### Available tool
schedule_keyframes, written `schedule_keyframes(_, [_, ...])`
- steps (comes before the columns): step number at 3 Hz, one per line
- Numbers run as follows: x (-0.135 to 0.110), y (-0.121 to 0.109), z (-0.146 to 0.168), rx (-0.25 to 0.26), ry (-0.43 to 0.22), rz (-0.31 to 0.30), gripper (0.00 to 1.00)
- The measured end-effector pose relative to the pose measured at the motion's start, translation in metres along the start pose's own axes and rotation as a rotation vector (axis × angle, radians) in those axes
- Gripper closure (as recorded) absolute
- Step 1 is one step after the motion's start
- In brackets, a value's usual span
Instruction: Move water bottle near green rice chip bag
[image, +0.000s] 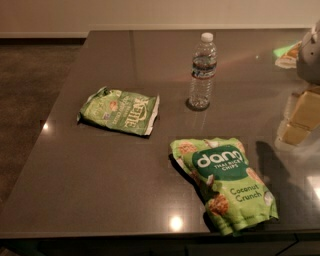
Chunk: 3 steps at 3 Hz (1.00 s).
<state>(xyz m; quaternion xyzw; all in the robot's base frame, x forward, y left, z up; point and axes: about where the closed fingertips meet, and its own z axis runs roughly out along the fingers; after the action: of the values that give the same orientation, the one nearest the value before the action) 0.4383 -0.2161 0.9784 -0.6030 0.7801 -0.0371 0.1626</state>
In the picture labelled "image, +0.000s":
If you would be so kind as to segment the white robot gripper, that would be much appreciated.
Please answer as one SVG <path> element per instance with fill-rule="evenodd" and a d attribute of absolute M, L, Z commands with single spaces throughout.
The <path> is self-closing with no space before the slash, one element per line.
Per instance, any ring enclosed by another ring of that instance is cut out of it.
<path fill-rule="evenodd" d="M 301 79 L 320 85 L 320 20 L 303 37 L 296 64 L 297 74 Z M 320 95 L 312 91 L 305 91 L 300 95 L 290 122 L 308 130 L 315 129 L 320 124 Z M 281 123 L 278 136 L 284 143 L 298 145 L 310 134 L 300 127 Z"/>

